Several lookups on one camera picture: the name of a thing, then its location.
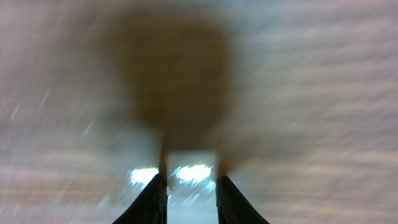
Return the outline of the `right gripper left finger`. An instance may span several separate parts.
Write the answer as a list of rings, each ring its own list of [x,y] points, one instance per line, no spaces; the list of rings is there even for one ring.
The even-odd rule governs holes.
[[[156,174],[113,224],[167,224],[167,181]]]

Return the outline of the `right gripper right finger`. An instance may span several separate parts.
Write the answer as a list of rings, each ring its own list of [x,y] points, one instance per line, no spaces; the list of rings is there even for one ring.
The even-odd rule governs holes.
[[[216,180],[216,207],[219,224],[269,224],[227,175]]]

